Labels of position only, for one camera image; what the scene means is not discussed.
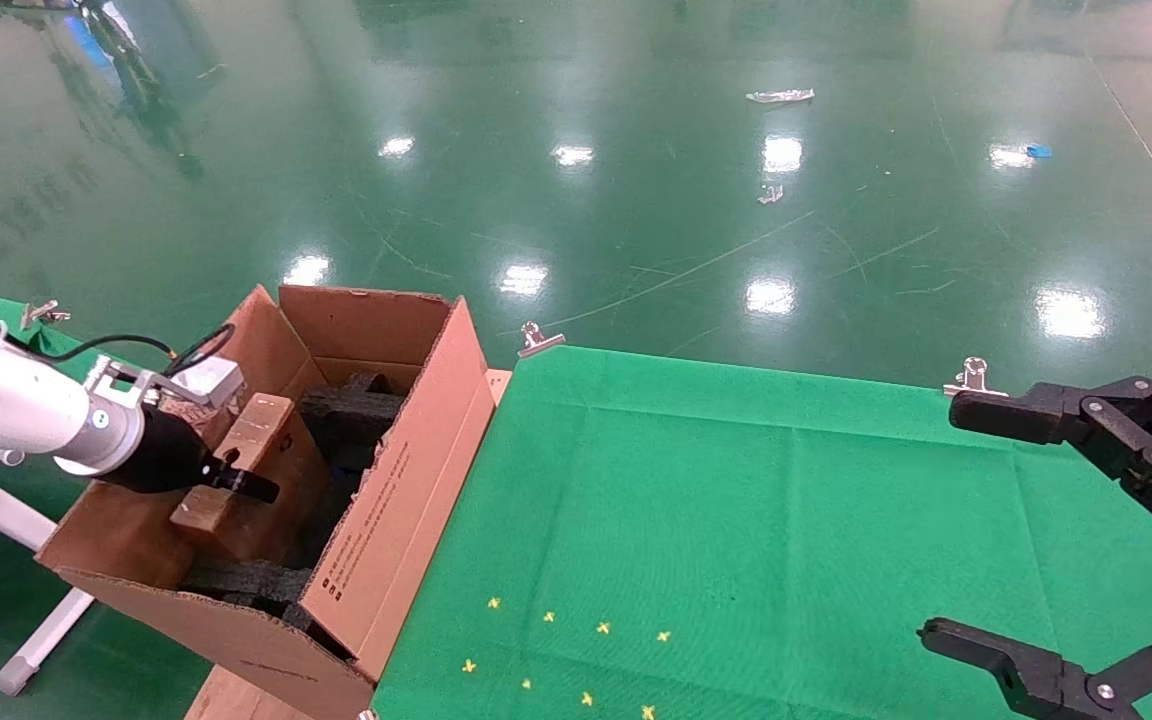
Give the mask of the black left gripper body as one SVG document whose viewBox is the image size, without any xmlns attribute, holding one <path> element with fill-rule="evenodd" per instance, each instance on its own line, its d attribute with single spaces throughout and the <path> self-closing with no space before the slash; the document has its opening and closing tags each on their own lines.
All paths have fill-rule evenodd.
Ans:
<svg viewBox="0 0 1152 720">
<path fill-rule="evenodd" d="M 141 415 L 141 444 L 118 468 L 97 473 L 97 479 L 141 495 L 160 495 L 215 483 L 221 462 L 188 420 L 175 414 L 164 414 L 156 406 L 142 406 Z"/>
</svg>

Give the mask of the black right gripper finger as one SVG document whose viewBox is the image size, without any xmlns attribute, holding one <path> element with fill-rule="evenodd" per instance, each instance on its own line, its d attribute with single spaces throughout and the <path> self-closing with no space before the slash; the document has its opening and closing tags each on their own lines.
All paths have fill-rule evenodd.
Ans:
<svg viewBox="0 0 1152 720">
<path fill-rule="evenodd" d="M 964 389 L 952 427 L 1032 445 L 1070 445 L 1152 515 L 1152 379 L 1094 388 L 1037 382 L 1024 395 Z"/>
<path fill-rule="evenodd" d="M 1059 653 L 947 617 L 919 630 L 924 647 L 996 680 L 1006 705 L 1029 719 L 1139 719 L 1135 702 L 1152 694 L 1152 644 L 1098 673 Z"/>
</svg>

